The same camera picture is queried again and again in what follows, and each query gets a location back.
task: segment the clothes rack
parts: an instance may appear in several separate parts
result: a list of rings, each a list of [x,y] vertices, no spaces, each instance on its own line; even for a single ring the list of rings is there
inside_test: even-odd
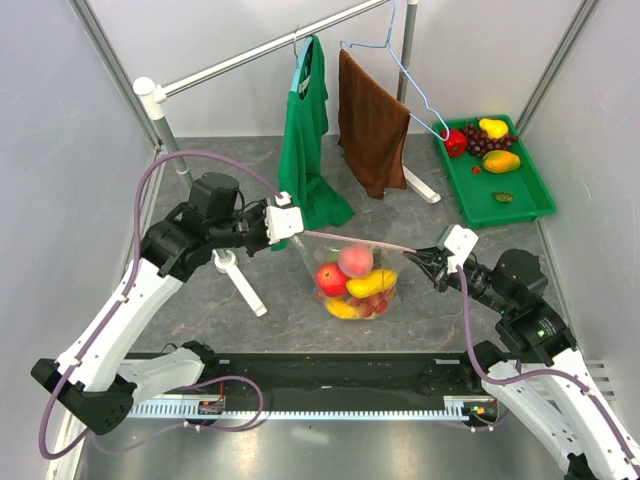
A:
[[[241,65],[249,63],[257,58],[275,52],[287,45],[293,44],[296,40],[313,35],[329,27],[342,23],[350,18],[356,17],[362,13],[368,12],[379,7],[390,0],[369,0],[360,3],[354,7],[348,8],[340,13],[336,13],[323,20],[317,21],[302,28],[297,28],[294,32],[283,35],[275,40],[259,45],[255,48],[240,53],[232,58],[224,60],[216,65],[205,68],[199,72],[188,75],[180,80],[176,80],[168,85],[162,86],[156,84],[148,77],[140,77],[133,82],[133,91],[140,98],[142,105],[149,118],[153,121],[158,135],[169,152],[179,151],[178,143],[173,135],[173,131],[165,116],[162,103],[169,97],[184,92],[189,88],[195,87],[207,80],[215,78],[223,73],[227,73]],[[413,44],[413,32],[415,29],[416,10],[419,0],[407,0],[407,16],[404,30],[404,41],[402,47],[402,65],[408,68],[411,47]],[[404,103],[406,92],[406,82],[404,74],[400,71],[398,80],[398,100]],[[189,167],[183,158],[178,158],[173,162],[173,166],[187,190],[193,184],[193,176],[189,171]],[[409,186],[418,192],[418,194],[429,203],[435,203],[440,200],[440,196],[422,182],[415,174],[406,167],[404,168],[405,177]],[[257,316],[264,315],[267,312],[266,307],[255,293],[249,282],[246,280],[240,269],[238,268],[237,258],[230,250],[216,250],[214,252],[215,265],[218,271],[229,275],[229,278],[236,285],[245,301]]]

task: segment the bunch of red grapes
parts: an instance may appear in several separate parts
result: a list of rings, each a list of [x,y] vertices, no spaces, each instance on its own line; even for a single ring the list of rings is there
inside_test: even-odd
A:
[[[467,125],[461,132],[467,137],[467,151],[476,158],[482,158],[492,150],[511,150],[519,138],[507,133],[502,138],[491,139],[484,130],[473,125]]]

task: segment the red bell pepper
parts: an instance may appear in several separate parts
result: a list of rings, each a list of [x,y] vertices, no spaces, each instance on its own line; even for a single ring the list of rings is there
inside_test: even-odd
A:
[[[442,130],[440,132],[441,137],[444,138],[446,135],[446,130]],[[460,155],[462,155],[467,149],[468,144],[469,142],[467,141],[467,137],[464,133],[454,128],[449,129],[449,138],[446,142],[444,142],[444,146],[451,158],[459,157]]]

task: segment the metal floor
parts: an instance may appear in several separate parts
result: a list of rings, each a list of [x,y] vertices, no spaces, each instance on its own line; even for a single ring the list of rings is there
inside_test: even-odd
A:
[[[367,197],[347,167],[338,138],[323,141],[323,171],[327,181],[352,205],[356,216],[342,229],[345,234],[388,241],[414,248],[435,244],[446,226],[460,223],[458,207],[429,135],[409,135],[404,163],[442,196],[430,205],[408,189],[387,191],[382,201]],[[276,182],[282,137],[183,139],[183,148],[215,151],[241,160]],[[240,181],[251,201],[266,190],[247,175],[224,164],[188,159],[196,176],[207,171],[228,173]],[[186,194],[171,166],[167,166],[157,197],[154,220],[166,215]],[[478,230],[475,252],[493,267],[500,254],[513,247],[540,255],[548,274],[542,242],[533,223]],[[438,294],[419,269],[407,263],[397,287],[401,299],[387,314],[373,321],[344,322],[330,317],[313,297],[314,282],[299,252],[259,252],[253,259],[237,251],[240,268],[268,308],[256,318],[229,279],[213,265],[202,267],[151,321],[134,351],[159,351],[167,342],[200,340],[220,352],[354,352],[354,351],[462,351],[462,299],[449,291]],[[550,285],[546,297],[558,307]],[[473,306],[474,340],[496,339],[498,317]]]
[[[123,448],[169,425],[127,420],[100,444]],[[83,452],[76,480],[561,480],[515,418],[493,433],[435,422],[271,421],[244,433],[178,429],[126,455]]]

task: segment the hanger hook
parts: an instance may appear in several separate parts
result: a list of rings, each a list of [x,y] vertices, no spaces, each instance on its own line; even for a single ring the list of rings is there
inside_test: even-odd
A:
[[[298,28],[300,28],[300,25],[296,25],[296,29],[293,31],[293,54],[296,56],[296,60],[298,59],[298,50],[296,48],[296,42],[298,41]]]

